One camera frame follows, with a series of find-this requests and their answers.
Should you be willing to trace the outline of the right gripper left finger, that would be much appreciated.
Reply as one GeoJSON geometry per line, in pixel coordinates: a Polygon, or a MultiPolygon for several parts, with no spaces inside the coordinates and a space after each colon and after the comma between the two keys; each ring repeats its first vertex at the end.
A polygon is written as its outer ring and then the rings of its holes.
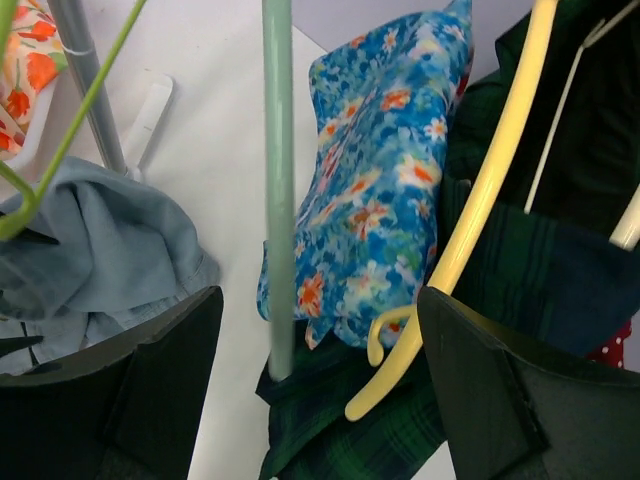
{"type": "Polygon", "coordinates": [[[223,304],[207,287],[92,347],[2,375],[2,478],[187,478],[223,304]]]}

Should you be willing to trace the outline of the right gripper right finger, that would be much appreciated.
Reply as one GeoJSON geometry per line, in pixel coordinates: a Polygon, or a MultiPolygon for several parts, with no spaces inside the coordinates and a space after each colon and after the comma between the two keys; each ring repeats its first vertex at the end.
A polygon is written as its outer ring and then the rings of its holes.
{"type": "Polygon", "coordinates": [[[560,351],[433,287],[417,313],[457,478],[638,478],[637,373],[560,351]]]}

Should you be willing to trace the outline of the yellow hanger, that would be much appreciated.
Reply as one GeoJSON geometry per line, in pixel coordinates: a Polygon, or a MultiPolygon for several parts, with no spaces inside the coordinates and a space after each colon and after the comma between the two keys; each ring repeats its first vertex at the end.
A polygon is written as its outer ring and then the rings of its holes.
{"type": "MultiPolygon", "coordinates": [[[[555,0],[534,3],[518,67],[493,139],[441,258],[428,284],[446,294],[453,291],[494,206],[522,136],[543,69],[555,0]]],[[[345,417],[363,418],[396,386],[423,345],[417,307],[389,310],[371,324],[367,357],[377,369],[346,404],[345,417]]]]}

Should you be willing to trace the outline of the light blue denim garment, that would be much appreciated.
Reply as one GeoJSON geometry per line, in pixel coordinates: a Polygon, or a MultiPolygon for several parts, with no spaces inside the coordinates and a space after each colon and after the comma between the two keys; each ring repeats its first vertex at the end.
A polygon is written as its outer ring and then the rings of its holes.
{"type": "Polygon", "coordinates": [[[67,157],[30,225],[54,238],[1,245],[2,356],[21,375],[152,320],[220,280],[182,208],[159,190],[67,157]]]}

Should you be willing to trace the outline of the lime green hanger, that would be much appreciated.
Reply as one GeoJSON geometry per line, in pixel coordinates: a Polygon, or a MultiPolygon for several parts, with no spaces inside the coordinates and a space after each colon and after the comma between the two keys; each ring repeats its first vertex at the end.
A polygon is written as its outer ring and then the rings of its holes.
{"type": "Polygon", "coordinates": [[[1,163],[1,192],[11,186],[19,203],[1,213],[1,239],[8,241],[31,232],[28,225],[40,209],[44,195],[58,171],[62,159],[68,154],[81,125],[87,121],[83,115],[91,107],[93,96],[84,101],[67,70],[58,83],[49,109],[37,156],[37,176],[27,181],[23,176],[1,163]]]}

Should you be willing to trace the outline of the blue floral skirt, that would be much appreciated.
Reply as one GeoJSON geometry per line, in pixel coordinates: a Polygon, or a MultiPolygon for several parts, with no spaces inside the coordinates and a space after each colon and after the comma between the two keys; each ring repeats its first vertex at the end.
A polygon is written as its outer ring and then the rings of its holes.
{"type": "Polygon", "coordinates": [[[295,344],[367,343],[436,263],[448,130],[473,57],[472,5],[401,16],[315,60],[318,143],[295,216],[295,344]]]}

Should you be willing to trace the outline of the orange floral skirt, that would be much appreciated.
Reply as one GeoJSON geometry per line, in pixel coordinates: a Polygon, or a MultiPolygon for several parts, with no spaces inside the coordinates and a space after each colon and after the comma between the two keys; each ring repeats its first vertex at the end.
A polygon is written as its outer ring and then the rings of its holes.
{"type": "Polygon", "coordinates": [[[20,1],[1,65],[3,161],[21,151],[41,91],[66,67],[53,17],[35,1],[20,1]]]}

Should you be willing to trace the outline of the pale mint hanger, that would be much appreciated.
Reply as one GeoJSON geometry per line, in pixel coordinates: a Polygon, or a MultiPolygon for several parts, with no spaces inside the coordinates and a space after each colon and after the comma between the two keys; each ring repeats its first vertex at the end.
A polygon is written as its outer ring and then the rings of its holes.
{"type": "Polygon", "coordinates": [[[271,352],[269,373],[291,375],[294,348],[294,102],[292,6],[262,2],[266,136],[267,277],[271,352]]]}

